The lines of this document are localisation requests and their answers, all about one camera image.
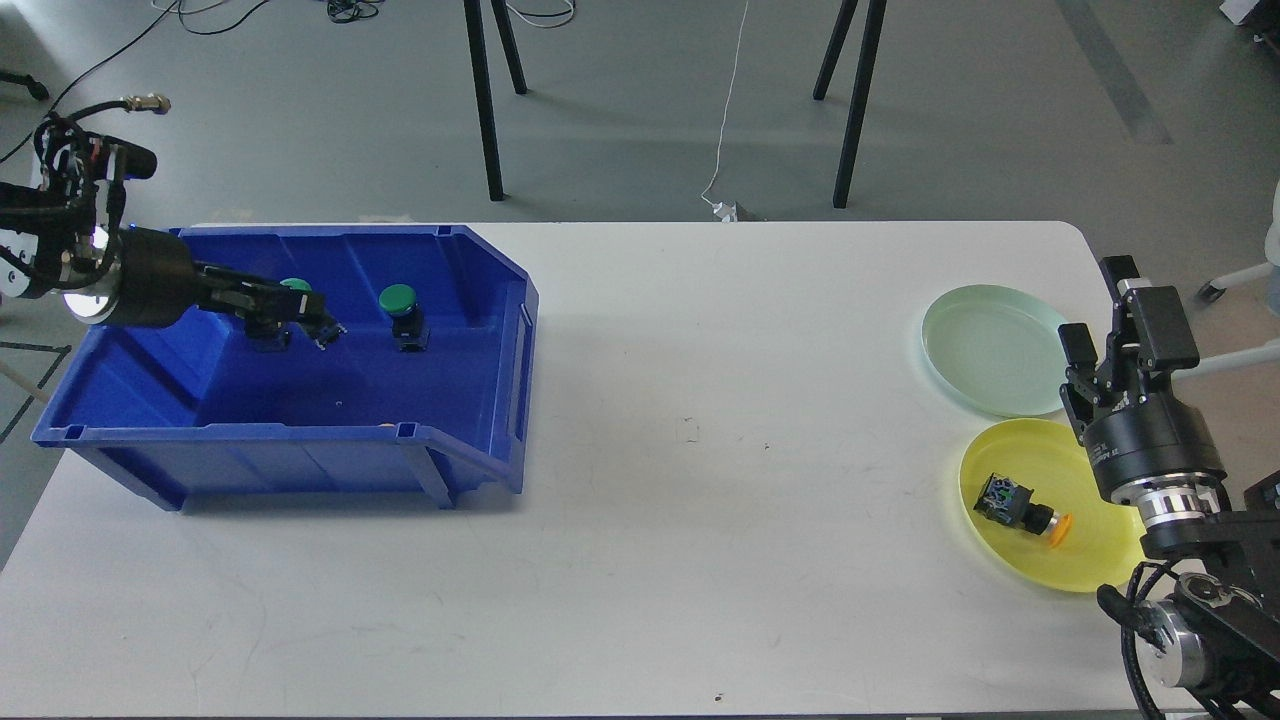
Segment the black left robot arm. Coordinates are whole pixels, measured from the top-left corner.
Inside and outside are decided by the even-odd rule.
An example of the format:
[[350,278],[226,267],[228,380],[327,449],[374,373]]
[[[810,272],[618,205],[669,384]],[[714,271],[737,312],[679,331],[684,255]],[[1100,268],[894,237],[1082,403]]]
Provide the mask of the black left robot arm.
[[124,223],[127,183],[152,177],[157,159],[82,122],[170,109],[163,95],[133,95],[40,120],[32,135],[40,183],[3,186],[3,296],[59,295],[84,324],[166,328],[196,307],[238,318],[270,348],[284,348],[292,328],[320,347],[335,342],[343,325],[307,283],[204,263],[178,234]]

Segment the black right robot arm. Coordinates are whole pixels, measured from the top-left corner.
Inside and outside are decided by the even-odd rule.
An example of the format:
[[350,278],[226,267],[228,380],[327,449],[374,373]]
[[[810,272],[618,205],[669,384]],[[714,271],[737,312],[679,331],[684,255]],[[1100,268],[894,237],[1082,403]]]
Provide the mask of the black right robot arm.
[[1134,509],[1142,560],[1098,606],[1120,628],[1121,661],[1138,712],[1158,719],[1140,648],[1166,687],[1213,719],[1277,716],[1277,477],[1234,507],[1226,469],[1202,413],[1174,392],[1201,364],[1185,309],[1128,255],[1100,261],[1111,329],[1103,355],[1089,328],[1062,324],[1060,397],[1100,497]]

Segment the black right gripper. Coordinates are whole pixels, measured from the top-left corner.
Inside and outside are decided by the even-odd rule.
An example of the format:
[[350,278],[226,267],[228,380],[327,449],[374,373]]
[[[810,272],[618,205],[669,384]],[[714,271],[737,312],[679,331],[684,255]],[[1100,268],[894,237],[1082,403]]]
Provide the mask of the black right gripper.
[[1174,372],[1201,364],[1179,292],[1152,284],[1129,255],[1102,258],[1100,270],[1112,301],[1105,360],[1085,323],[1059,327],[1059,396],[1100,497],[1121,505],[1161,486],[1221,486],[1228,471],[1204,416],[1172,387]]

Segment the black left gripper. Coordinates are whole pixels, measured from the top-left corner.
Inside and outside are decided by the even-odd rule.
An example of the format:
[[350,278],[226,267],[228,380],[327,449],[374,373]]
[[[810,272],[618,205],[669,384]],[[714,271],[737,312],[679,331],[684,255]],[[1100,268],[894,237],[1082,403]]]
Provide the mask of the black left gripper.
[[287,292],[280,281],[196,263],[178,236],[136,227],[116,234],[115,260],[97,284],[61,299],[91,325],[165,328],[197,306],[237,316],[247,331],[279,331],[293,324]]

